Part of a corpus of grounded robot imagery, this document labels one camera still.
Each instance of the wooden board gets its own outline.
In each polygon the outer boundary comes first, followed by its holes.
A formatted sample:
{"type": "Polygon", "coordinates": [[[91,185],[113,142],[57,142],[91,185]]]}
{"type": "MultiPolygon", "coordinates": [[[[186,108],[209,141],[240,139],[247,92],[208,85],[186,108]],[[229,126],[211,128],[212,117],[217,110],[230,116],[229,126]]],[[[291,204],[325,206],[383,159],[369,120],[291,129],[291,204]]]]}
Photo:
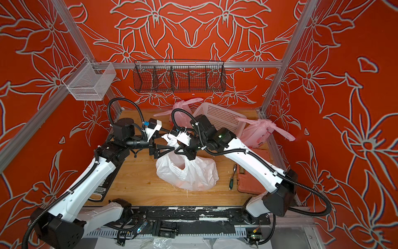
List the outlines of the wooden board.
{"type": "MultiPolygon", "coordinates": [[[[149,120],[153,118],[153,114],[159,112],[161,110],[144,110],[143,115],[145,120],[149,120]]],[[[255,110],[237,110],[237,112],[246,115],[249,119],[258,118],[255,110]]],[[[136,123],[140,121],[136,110],[123,111],[120,118],[127,117],[133,118],[136,123]]],[[[159,116],[156,119],[163,122],[163,127],[171,129],[168,115],[159,116]]],[[[164,139],[157,139],[155,142],[166,144],[164,139]]],[[[219,180],[210,190],[193,192],[176,188],[163,181],[156,175],[156,160],[148,155],[147,149],[144,149],[138,153],[137,158],[134,158],[132,153],[126,158],[105,197],[106,201],[87,201],[86,205],[104,206],[108,204],[108,200],[122,198],[133,206],[241,206],[250,196],[253,196],[237,191],[236,174],[234,187],[229,190],[229,180],[235,162],[224,156],[210,156],[204,151],[200,151],[198,156],[213,158],[216,162],[219,180]]]]}

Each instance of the green screwdriver handle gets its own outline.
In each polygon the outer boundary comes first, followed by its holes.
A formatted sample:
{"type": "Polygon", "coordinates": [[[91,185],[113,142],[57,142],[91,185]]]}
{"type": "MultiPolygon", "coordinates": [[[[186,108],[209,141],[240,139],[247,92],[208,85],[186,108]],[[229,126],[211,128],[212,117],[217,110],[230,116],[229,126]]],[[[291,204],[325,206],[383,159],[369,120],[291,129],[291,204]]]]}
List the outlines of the green screwdriver handle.
{"type": "Polygon", "coordinates": [[[229,180],[229,190],[231,190],[233,186],[234,186],[234,179],[231,178],[231,180],[229,180]]]}

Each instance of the black wire basket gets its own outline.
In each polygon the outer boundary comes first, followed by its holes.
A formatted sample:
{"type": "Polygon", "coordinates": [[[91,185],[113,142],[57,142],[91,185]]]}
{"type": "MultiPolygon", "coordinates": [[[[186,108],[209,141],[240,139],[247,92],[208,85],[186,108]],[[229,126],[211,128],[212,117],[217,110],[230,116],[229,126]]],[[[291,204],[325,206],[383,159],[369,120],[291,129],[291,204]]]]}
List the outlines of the black wire basket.
{"type": "Polygon", "coordinates": [[[223,61],[134,61],[137,92],[224,92],[223,61]]]}

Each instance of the orange wall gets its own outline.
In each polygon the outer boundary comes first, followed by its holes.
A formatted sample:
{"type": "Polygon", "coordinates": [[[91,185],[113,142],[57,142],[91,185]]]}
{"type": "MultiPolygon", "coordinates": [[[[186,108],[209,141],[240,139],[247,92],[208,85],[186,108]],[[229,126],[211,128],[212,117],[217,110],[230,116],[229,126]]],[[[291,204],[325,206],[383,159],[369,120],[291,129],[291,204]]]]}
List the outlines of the orange wall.
{"type": "MultiPolygon", "coordinates": [[[[82,55],[46,0],[0,1],[0,54],[2,149],[82,55]]],[[[20,248],[31,212],[45,208],[87,167],[108,134],[105,110],[102,101],[68,95],[0,174],[0,248],[20,248]]],[[[44,244],[35,234],[29,242],[30,248],[44,244]]]]}
{"type": "MultiPolygon", "coordinates": [[[[97,61],[282,59],[305,1],[65,1],[97,61]]],[[[227,70],[222,94],[137,93],[130,70],[119,70],[115,95],[142,108],[167,108],[203,97],[234,108],[261,106],[276,69],[227,70]]]]}
{"type": "MultiPolygon", "coordinates": [[[[17,248],[29,215],[47,207],[86,169],[109,133],[105,110],[103,102],[76,101],[68,95],[4,170],[0,248],[17,248]]],[[[42,246],[32,234],[31,247],[42,246]]]]}
{"type": "MultiPolygon", "coordinates": [[[[398,244],[398,5],[321,0],[268,115],[296,137],[275,139],[299,181],[333,203],[317,218],[327,248],[398,244]]],[[[299,191],[303,204],[324,206],[299,191]]]]}
{"type": "Polygon", "coordinates": [[[0,150],[83,58],[48,2],[1,1],[0,150]]]}

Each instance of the black bracket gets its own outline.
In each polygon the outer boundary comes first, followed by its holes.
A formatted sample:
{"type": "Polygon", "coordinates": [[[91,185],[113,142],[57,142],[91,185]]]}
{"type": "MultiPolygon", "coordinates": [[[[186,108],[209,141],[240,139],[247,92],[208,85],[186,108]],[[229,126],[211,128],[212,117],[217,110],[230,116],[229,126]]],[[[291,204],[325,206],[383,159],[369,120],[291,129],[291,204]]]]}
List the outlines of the black bracket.
{"type": "Polygon", "coordinates": [[[152,236],[175,238],[178,233],[177,223],[155,221],[152,229],[152,236]]]}
{"type": "Polygon", "coordinates": [[[178,148],[175,149],[174,153],[176,155],[184,155],[188,158],[188,160],[194,160],[196,158],[196,151],[188,149],[188,147],[181,143],[178,148]]]}
{"type": "Polygon", "coordinates": [[[166,155],[167,153],[172,152],[173,150],[174,150],[174,147],[157,144],[156,145],[156,149],[155,149],[154,154],[153,154],[153,158],[154,159],[159,159],[162,156],[166,155]]]}

